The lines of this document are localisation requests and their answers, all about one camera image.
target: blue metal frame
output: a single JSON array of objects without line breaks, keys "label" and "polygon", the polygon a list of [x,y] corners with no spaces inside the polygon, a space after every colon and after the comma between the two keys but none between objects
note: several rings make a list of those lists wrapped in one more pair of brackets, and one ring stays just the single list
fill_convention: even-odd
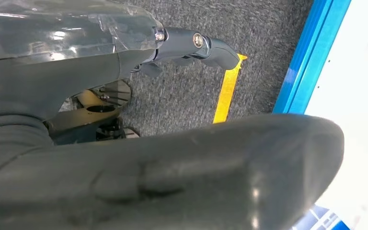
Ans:
[{"label": "blue metal frame", "polygon": [[303,114],[351,0],[314,0],[273,113]]}]

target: screw head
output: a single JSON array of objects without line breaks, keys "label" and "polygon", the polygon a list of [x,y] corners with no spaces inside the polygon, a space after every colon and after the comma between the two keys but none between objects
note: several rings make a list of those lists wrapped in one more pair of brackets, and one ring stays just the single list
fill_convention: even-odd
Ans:
[{"label": "screw head", "polygon": [[199,33],[195,33],[193,37],[193,42],[197,48],[201,48],[202,45],[204,44],[204,39],[202,35],[200,35]]},{"label": "screw head", "polygon": [[108,95],[106,95],[106,94],[102,94],[101,96],[100,96],[100,98],[102,99],[102,100],[109,100],[109,96]]},{"label": "screw head", "polygon": [[165,35],[163,32],[157,32],[156,34],[156,40],[161,42],[161,41],[164,41],[164,38],[165,38]]}]

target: clear plastic cover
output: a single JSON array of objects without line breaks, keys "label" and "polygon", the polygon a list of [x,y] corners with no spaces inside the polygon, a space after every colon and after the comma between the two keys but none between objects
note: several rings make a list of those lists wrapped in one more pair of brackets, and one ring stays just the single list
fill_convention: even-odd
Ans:
[{"label": "clear plastic cover", "polygon": [[0,59],[43,61],[156,49],[163,26],[112,0],[0,0]]}]

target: yellow tape line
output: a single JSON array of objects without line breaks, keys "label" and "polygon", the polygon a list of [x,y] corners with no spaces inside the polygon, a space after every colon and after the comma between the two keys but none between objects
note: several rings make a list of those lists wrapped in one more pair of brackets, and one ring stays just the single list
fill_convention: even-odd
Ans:
[{"label": "yellow tape line", "polygon": [[214,124],[225,122],[228,117],[230,102],[232,101],[233,91],[235,90],[236,80],[238,79],[239,70],[241,69],[242,61],[247,59],[247,56],[238,54],[239,63],[232,69],[225,72],[225,77],[222,83],[221,93],[219,95],[217,110],[215,112]]}]

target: white panel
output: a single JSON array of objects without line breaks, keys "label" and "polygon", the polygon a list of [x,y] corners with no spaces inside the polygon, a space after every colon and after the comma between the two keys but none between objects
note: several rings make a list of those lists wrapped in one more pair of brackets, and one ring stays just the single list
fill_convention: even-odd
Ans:
[{"label": "white panel", "polygon": [[368,230],[368,0],[352,0],[306,114],[333,120],[345,134],[343,165],[318,205]]}]

